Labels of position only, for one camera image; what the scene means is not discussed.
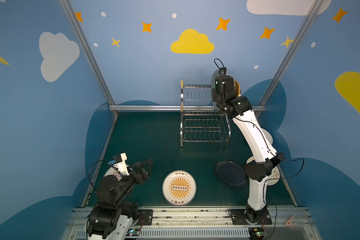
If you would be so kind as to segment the orange woven round plate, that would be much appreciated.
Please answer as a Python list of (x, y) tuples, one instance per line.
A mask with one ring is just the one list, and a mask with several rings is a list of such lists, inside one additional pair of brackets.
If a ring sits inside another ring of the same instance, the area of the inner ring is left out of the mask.
[(238, 81), (234, 80), (235, 83), (235, 96), (240, 97), (241, 96), (241, 87)]

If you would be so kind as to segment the white plate orange sunburst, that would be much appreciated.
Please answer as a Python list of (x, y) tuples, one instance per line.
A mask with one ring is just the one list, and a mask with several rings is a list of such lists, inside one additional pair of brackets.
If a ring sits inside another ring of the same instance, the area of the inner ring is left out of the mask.
[(163, 181), (163, 196), (166, 201), (176, 207), (186, 206), (193, 201), (197, 192), (196, 181), (186, 171), (173, 171)]

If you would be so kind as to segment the grey-green plain plate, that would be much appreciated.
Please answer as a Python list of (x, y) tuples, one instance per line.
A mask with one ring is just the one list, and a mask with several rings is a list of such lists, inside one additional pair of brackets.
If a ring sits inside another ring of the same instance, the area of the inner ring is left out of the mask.
[(211, 93), (212, 93), (212, 105), (214, 106), (214, 108), (216, 110), (218, 110), (219, 108), (217, 107), (216, 105), (216, 81), (215, 81), (215, 78), (219, 76), (219, 71), (216, 70), (214, 73), (213, 73), (213, 76), (212, 76), (212, 80), (211, 80)]

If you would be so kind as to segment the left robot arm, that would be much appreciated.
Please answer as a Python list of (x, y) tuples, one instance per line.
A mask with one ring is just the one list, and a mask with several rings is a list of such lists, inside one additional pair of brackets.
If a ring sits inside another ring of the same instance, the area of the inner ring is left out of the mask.
[(112, 161), (110, 167), (121, 177), (107, 175), (96, 189), (97, 203), (87, 221), (88, 240), (124, 240), (127, 232), (139, 218), (136, 202), (127, 202), (126, 197), (135, 185), (143, 184), (151, 176), (153, 160), (127, 166), (125, 160)]

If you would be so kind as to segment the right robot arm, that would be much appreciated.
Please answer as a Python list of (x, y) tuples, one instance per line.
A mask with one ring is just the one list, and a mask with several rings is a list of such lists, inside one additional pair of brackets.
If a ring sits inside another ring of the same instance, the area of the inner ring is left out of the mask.
[(233, 119), (248, 143), (254, 160), (244, 166), (249, 177), (249, 197), (246, 220), (250, 224), (267, 218), (266, 202), (268, 180), (272, 170), (285, 159), (283, 153), (268, 141), (262, 131), (253, 107), (245, 96), (240, 96), (240, 85), (229, 75), (220, 75), (212, 81), (212, 98), (216, 107)]

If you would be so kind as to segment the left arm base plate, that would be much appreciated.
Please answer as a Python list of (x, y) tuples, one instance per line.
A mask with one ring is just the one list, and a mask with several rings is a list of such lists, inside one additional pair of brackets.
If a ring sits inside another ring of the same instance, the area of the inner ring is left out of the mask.
[(136, 226), (151, 226), (153, 221), (152, 209), (139, 209)]

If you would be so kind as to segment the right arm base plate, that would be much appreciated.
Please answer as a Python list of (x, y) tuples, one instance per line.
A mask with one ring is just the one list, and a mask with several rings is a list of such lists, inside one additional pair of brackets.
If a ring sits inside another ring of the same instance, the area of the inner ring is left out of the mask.
[(229, 216), (233, 225), (271, 225), (272, 219), (267, 207), (259, 211), (252, 208), (247, 209), (229, 209)]

